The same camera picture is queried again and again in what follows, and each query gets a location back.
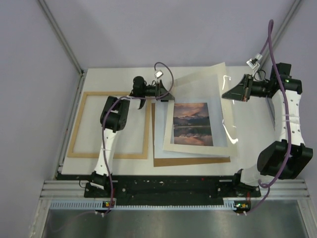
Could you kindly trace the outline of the cream photo mat board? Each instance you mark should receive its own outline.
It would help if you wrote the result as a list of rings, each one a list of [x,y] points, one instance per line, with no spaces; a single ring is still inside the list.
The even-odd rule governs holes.
[[[182,76],[175,80],[172,93],[174,101],[169,101],[165,124],[163,149],[166,151],[184,152],[203,155],[217,155],[220,157],[236,156],[239,139],[236,133],[236,123],[233,115],[232,100],[221,96],[229,89],[231,78],[227,75],[225,63],[204,67],[197,72]],[[176,103],[193,103],[196,99],[204,101],[219,101],[221,109],[217,114],[222,116],[222,126],[225,130],[227,147],[205,147],[171,144],[171,130],[173,128],[173,107]]]

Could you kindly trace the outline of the sunset landscape photo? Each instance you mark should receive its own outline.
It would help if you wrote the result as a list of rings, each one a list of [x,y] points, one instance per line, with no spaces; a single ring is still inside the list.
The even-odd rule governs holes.
[[[158,159],[167,158],[212,158],[217,155],[174,152],[163,149],[168,103],[156,103],[154,132],[154,155]],[[219,101],[196,99],[193,103],[174,104],[171,144],[205,147],[227,147]]]

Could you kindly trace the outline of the clear handled screwdriver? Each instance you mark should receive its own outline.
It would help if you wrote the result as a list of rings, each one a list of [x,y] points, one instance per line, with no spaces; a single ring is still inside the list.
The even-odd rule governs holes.
[[[272,122],[272,126],[273,129],[275,129],[275,111],[274,111],[274,105],[272,102],[271,98],[266,98],[265,99],[268,110],[269,110],[269,114],[270,114],[270,118],[271,118],[271,122]]]

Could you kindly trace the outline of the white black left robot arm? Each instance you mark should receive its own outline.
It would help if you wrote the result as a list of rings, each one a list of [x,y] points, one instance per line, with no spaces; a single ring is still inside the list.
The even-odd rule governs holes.
[[[100,196],[108,196],[113,190],[111,175],[114,149],[119,133],[126,126],[130,101],[139,99],[139,109],[141,109],[147,100],[155,99],[162,102],[175,100],[171,94],[173,87],[171,86],[167,90],[161,80],[162,76],[162,71],[156,71],[155,80],[151,84],[147,84],[143,77],[136,76],[133,79],[132,91],[128,96],[109,96],[107,98],[100,117],[102,126],[101,149],[90,180],[90,185],[95,187],[95,191]]]

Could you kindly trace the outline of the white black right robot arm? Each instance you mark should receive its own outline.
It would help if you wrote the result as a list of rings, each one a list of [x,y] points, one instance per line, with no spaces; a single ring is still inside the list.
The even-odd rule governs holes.
[[[299,104],[302,82],[290,75],[291,64],[273,66],[269,80],[256,81],[244,74],[241,81],[222,94],[222,98],[246,102],[251,97],[271,100],[274,109],[275,141],[260,152],[257,163],[234,174],[232,192],[243,196],[259,183],[269,184],[278,179],[295,179],[313,157],[305,145],[300,125]]]

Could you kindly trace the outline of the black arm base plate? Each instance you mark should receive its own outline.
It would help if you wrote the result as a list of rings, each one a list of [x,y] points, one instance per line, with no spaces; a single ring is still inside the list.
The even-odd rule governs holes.
[[[123,176],[113,175],[114,198],[136,195],[203,195],[209,198],[261,196],[258,186],[243,185],[233,176]]]

